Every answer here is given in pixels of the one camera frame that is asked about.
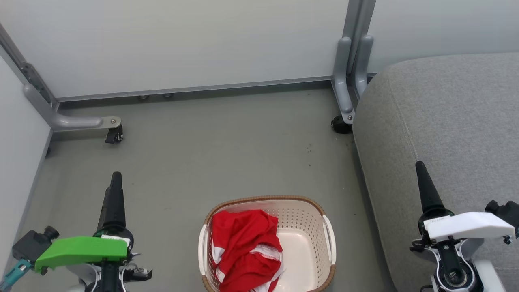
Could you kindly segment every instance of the white plastic basket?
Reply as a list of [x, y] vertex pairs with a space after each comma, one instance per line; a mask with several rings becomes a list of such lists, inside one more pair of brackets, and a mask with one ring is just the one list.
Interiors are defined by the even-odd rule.
[[284, 273], [274, 292], [322, 292], [335, 274], [337, 256], [333, 228], [323, 209], [301, 196], [251, 197], [222, 203], [209, 212], [198, 239], [198, 265], [209, 292], [219, 292], [211, 252], [211, 221], [226, 210], [261, 209], [279, 219], [278, 238], [283, 247]]

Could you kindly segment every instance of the sofa cushion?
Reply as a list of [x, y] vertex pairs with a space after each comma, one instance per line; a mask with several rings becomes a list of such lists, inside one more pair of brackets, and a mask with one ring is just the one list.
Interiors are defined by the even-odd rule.
[[[435, 265], [408, 249], [420, 238], [417, 160], [456, 214], [519, 203], [519, 53], [389, 66], [359, 101], [353, 133], [393, 282], [419, 291]], [[519, 287], [519, 244], [486, 240], [475, 258], [491, 260], [508, 291]]]

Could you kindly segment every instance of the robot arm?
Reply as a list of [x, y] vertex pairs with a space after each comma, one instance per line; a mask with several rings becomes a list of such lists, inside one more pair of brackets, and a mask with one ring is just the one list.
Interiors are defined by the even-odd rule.
[[[486, 213], [454, 215], [443, 206], [423, 162], [416, 163], [416, 173], [424, 213], [418, 221], [422, 238], [413, 241], [410, 250], [436, 262], [435, 291], [482, 292], [486, 285], [487, 289], [504, 291], [500, 281], [492, 280], [497, 274], [493, 268], [488, 269], [491, 263], [473, 262], [471, 257], [483, 238], [502, 236], [504, 242], [510, 244], [511, 238], [519, 237], [519, 205], [510, 201], [499, 206], [492, 201], [485, 208]], [[479, 269], [483, 269], [485, 275], [481, 276]]]
[[0, 282], [0, 292], [7, 292], [29, 270], [45, 275], [48, 268], [70, 266], [83, 284], [84, 291], [125, 292], [125, 282], [143, 282], [153, 271], [139, 269], [131, 261], [133, 235], [126, 229], [125, 204], [121, 173], [112, 175], [106, 189], [98, 229], [94, 236], [56, 239], [59, 233], [47, 227], [43, 234], [28, 232], [12, 247], [19, 260]]

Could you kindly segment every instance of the black wheel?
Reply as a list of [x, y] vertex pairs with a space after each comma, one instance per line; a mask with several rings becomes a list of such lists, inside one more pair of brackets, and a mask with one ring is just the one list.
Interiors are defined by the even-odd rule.
[[352, 133], [351, 124], [346, 124], [343, 120], [343, 116], [338, 115], [332, 120], [332, 127], [336, 133], [339, 134], [350, 134]]
[[108, 134], [106, 134], [105, 143], [114, 144], [122, 141], [124, 135], [122, 134], [122, 124], [117, 128], [111, 128], [108, 130]]

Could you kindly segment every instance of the gray floor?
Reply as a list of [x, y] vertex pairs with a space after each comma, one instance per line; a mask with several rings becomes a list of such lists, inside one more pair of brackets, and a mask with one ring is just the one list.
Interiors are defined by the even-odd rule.
[[[328, 291], [392, 290], [353, 136], [330, 127], [338, 109], [328, 83], [92, 105], [62, 112], [118, 115], [125, 140], [105, 144], [98, 132], [53, 141], [22, 232], [52, 225], [62, 237], [91, 235], [119, 170], [134, 251], [143, 253], [136, 263], [154, 269], [151, 281], [128, 288], [202, 292], [197, 242], [212, 207], [247, 196], [303, 195], [321, 204], [335, 230], [337, 271]], [[60, 268], [32, 274], [13, 291], [66, 291], [76, 283]]]

